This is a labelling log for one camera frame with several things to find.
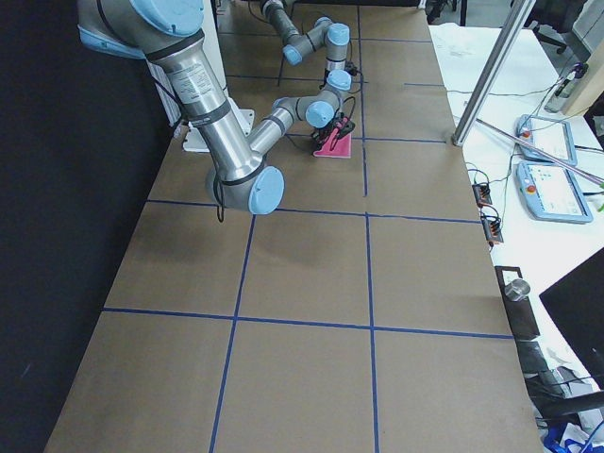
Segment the black monitor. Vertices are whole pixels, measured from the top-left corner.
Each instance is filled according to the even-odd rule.
[[[604,248],[540,295],[558,330],[604,388]]]

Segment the white desk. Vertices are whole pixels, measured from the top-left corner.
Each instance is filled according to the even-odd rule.
[[[471,92],[478,80],[486,59],[495,43],[498,29],[461,28],[455,24],[431,26],[437,58],[448,91]],[[541,45],[529,30],[523,30],[514,45],[491,93],[527,93],[546,89],[558,78]],[[528,96],[489,96],[479,118],[513,133],[516,119],[530,114],[539,105],[545,93]],[[449,104],[456,120],[459,120],[464,103],[470,94],[450,92]],[[541,110],[541,116],[562,118]],[[569,120],[575,144],[598,147],[594,134],[582,116]],[[463,146],[466,161],[484,171],[491,180],[507,174],[513,143],[499,137],[486,127],[475,125]],[[604,176],[604,155],[578,150],[579,168]],[[589,197],[589,206],[595,220],[588,225],[540,222],[530,218],[517,191],[515,163],[509,179],[503,223],[504,243],[496,245],[491,257],[494,265],[518,266],[531,286],[530,302],[541,330],[540,346],[551,368],[567,366],[579,376],[587,371],[568,347],[568,344],[545,311],[539,294],[587,260],[604,246],[604,213],[597,209],[604,197]],[[584,192],[597,192],[598,187],[578,177]],[[503,213],[504,183],[492,185],[494,206]]]

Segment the pink object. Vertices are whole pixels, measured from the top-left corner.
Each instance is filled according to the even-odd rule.
[[[352,147],[352,133],[346,134],[336,142],[336,135],[340,132],[337,127],[331,131],[327,141],[321,146],[321,149],[312,153],[316,158],[337,158],[350,159]]]

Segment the blue cable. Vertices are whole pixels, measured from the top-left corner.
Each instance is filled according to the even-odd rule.
[[[600,422],[600,424],[596,427],[596,429],[594,429],[592,431],[592,433],[590,434],[590,436],[587,438],[587,442],[585,443],[585,445],[583,446],[583,448],[580,450],[579,453],[585,453],[587,451],[587,448],[589,448],[589,446],[592,444],[592,440],[594,439],[594,437],[596,436],[598,430],[600,428],[602,428],[602,426],[604,425],[604,420],[602,420]]]

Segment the dark panel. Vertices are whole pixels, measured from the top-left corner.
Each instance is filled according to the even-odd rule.
[[[76,1],[0,15],[0,451],[42,451],[169,139],[143,62],[79,43]]]
[[[547,312],[592,374],[604,373],[604,248],[541,295]],[[604,377],[596,377],[604,388]]]

